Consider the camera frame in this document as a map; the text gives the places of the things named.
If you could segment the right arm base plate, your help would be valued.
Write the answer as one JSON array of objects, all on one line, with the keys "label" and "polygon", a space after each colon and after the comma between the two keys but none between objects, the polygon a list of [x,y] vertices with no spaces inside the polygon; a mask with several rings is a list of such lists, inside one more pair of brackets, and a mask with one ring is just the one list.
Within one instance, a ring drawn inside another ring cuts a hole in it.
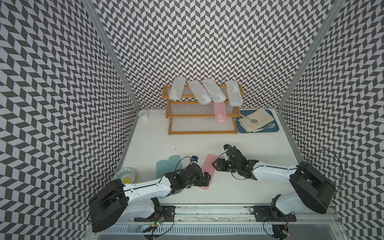
[{"label": "right arm base plate", "polygon": [[284,215],[277,208],[267,205],[252,206],[251,212],[255,215],[256,222],[296,222],[297,218],[294,213]]}]

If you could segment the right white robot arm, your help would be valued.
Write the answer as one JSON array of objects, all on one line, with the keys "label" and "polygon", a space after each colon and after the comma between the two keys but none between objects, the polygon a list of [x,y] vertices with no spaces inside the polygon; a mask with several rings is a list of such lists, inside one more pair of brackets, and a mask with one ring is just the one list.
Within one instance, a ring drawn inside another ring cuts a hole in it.
[{"label": "right white robot arm", "polygon": [[288,194],[277,194],[269,205],[274,218],[309,209],[325,214],[336,193],[336,185],[308,162],[293,166],[280,166],[248,160],[235,146],[224,145],[223,159],[217,158],[212,166],[218,172],[237,173],[245,180],[265,180],[291,186]]}]

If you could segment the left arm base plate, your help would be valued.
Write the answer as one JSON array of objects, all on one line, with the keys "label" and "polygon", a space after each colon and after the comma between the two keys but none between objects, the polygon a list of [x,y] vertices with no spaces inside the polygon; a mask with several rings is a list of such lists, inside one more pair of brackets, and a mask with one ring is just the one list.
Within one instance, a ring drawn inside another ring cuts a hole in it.
[{"label": "left arm base plate", "polygon": [[155,212],[148,218],[134,218],[134,222],[154,223],[161,218],[166,223],[173,222],[175,219],[176,206],[162,206],[162,210],[155,210]]}]

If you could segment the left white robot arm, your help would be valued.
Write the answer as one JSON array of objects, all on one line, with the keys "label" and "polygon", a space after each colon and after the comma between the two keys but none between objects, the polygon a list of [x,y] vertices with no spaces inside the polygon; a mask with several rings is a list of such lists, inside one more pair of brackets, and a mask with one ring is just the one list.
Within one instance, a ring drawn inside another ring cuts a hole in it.
[{"label": "left white robot arm", "polygon": [[119,220],[158,219],[163,215],[159,198],[191,187],[207,187],[210,180],[211,175],[196,163],[144,183],[123,184],[119,179],[113,180],[90,198],[88,221],[93,232],[98,233]]}]

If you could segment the clear pencil case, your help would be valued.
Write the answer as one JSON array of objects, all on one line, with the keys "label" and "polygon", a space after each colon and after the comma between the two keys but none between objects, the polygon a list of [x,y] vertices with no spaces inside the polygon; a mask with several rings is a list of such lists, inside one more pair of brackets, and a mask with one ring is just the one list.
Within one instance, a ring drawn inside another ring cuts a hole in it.
[{"label": "clear pencil case", "polygon": [[232,107],[240,107],[243,104],[243,97],[239,84],[236,81],[226,81],[229,103]]},{"label": "clear pencil case", "polygon": [[187,79],[185,77],[176,77],[169,91],[171,101],[179,101],[182,98]]},{"label": "clear pencil case", "polygon": [[206,89],[212,100],[216,104],[220,104],[226,101],[225,94],[221,91],[220,87],[215,83],[213,79],[205,79],[202,81],[203,87]]},{"label": "clear pencil case", "polygon": [[208,94],[207,90],[203,87],[199,81],[190,81],[188,87],[198,100],[200,105],[207,105],[212,102],[212,98]]}]

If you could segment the pink pencil case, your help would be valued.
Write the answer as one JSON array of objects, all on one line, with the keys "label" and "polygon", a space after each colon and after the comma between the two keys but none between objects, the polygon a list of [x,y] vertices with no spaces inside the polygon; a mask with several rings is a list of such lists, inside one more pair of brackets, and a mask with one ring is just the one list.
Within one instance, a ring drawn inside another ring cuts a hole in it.
[{"label": "pink pencil case", "polygon": [[215,120],[219,124],[224,124],[227,122],[227,112],[225,103],[214,103],[214,113],[215,113]]},{"label": "pink pencil case", "polygon": [[211,178],[210,178],[208,186],[207,187],[199,187],[200,189],[206,191],[210,188],[212,180],[213,180],[215,172],[216,172],[216,169],[213,166],[213,162],[215,162],[218,158],[219,158],[219,156],[217,156],[217,155],[213,155],[213,154],[207,155],[206,160],[205,160],[203,167],[202,167],[202,172],[203,173],[204,172],[209,173]]}]

